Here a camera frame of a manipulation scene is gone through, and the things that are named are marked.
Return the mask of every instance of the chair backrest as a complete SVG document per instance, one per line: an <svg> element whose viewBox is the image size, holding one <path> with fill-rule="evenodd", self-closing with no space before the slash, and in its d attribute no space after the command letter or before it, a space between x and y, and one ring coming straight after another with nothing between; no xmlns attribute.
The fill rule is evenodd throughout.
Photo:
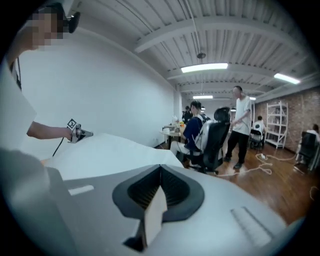
<svg viewBox="0 0 320 256"><path fill-rule="evenodd" d="M251 134L254 134L254 135L259 135L259 136L262 135L259 130L255 130L255 129L251 129L250 133L251 133Z"/></svg>
<svg viewBox="0 0 320 256"><path fill-rule="evenodd" d="M203 153L203 163L206 167L218 167L219 151L222 149L230 128L230 108L222 107L215 111L214 119L207 121L208 134Z"/></svg>
<svg viewBox="0 0 320 256"><path fill-rule="evenodd" d="M299 154L312 158L315 154L316 135L306 132L301 141Z"/></svg>

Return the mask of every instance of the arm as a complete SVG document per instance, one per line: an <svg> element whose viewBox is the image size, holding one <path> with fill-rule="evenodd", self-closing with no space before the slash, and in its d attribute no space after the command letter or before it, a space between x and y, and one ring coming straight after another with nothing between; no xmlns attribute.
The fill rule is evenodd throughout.
<svg viewBox="0 0 320 256"><path fill-rule="evenodd" d="M67 138L70 141L72 132L67 127L50 127L32 122L26 134L39 140Z"/></svg>

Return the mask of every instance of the blue shirt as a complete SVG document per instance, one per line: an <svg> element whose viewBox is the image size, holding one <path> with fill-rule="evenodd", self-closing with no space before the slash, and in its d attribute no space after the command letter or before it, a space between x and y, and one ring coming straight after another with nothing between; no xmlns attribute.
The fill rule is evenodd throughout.
<svg viewBox="0 0 320 256"><path fill-rule="evenodd" d="M183 132L184 137L188 140L186 147L190 150L196 150L194 139L200 133L202 128L202 121L198 117L193 117L189 120L185 130Z"/></svg>

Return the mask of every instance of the headrest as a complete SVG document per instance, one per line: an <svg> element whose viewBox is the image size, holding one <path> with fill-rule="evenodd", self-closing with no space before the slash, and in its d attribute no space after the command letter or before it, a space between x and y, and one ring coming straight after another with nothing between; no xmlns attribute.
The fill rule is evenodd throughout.
<svg viewBox="0 0 320 256"><path fill-rule="evenodd" d="M230 121L230 108L227 106L218 108L214 112L214 119L218 122L229 122Z"/></svg>

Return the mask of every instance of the black vent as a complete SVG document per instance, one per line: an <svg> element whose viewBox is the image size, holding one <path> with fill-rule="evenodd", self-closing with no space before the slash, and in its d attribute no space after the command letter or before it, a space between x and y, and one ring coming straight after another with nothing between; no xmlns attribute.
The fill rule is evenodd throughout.
<svg viewBox="0 0 320 256"><path fill-rule="evenodd" d="M128 188L129 197L147 209L161 185L168 209L187 198L190 188L186 182L161 167L149 173Z"/></svg>
<svg viewBox="0 0 320 256"><path fill-rule="evenodd" d="M166 165L149 169L118 184L112 199L120 212L128 218L143 220L145 210L162 187L168 210L162 222L183 221L201 206L205 192L198 182Z"/></svg>

